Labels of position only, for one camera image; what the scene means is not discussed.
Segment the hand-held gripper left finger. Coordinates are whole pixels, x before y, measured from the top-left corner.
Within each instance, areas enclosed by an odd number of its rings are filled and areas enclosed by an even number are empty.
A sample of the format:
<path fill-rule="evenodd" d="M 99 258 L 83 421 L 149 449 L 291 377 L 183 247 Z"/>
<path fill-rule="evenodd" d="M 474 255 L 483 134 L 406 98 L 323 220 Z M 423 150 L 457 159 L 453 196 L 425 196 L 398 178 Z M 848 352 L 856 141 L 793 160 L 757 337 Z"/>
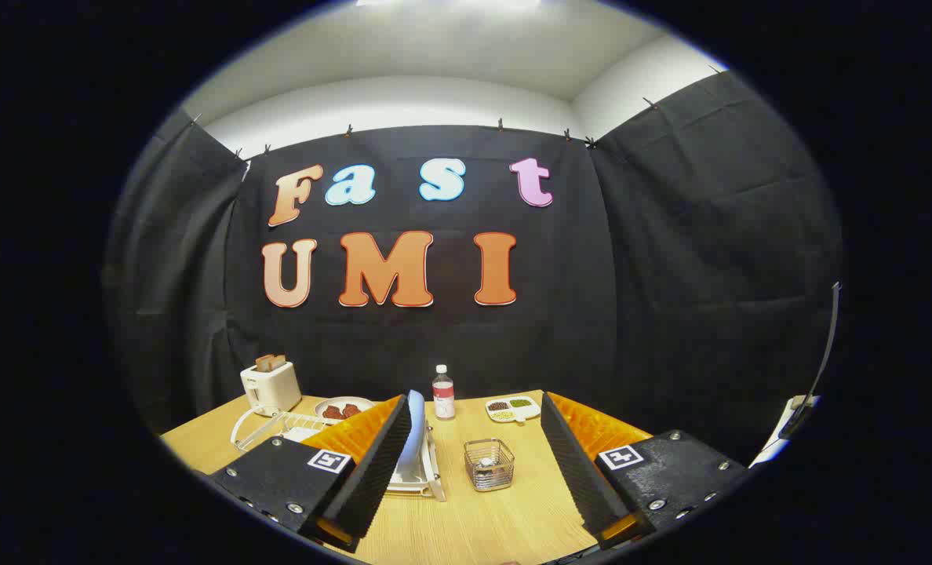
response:
<path fill-rule="evenodd" d="M 296 441 L 270 436 L 207 482 L 294 535 L 354 551 L 368 533 L 413 427 L 398 395 Z"/>

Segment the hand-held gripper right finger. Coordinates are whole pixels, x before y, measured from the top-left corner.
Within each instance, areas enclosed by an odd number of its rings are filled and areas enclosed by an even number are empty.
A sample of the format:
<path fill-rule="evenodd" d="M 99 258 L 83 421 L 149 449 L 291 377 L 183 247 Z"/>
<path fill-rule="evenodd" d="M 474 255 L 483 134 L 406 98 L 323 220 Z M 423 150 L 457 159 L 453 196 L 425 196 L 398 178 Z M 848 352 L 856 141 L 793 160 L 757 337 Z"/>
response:
<path fill-rule="evenodd" d="M 678 528 L 749 473 L 688 432 L 650 434 L 549 391 L 541 428 L 582 526 L 602 549 Z"/>

